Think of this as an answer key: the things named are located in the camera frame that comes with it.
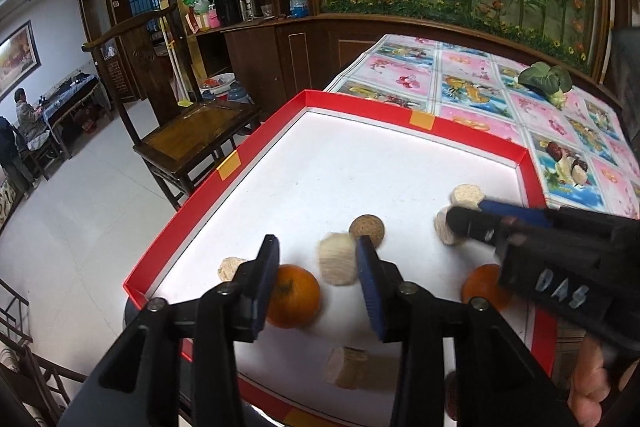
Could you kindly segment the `right hand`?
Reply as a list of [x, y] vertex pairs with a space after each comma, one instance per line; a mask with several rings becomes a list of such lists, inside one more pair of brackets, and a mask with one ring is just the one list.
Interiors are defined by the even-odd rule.
[[579, 425], [594, 427], [599, 424], [602, 416], [601, 402], [608, 397], [610, 391], [600, 340], [585, 335], [570, 379], [568, 397], [568, 405]]

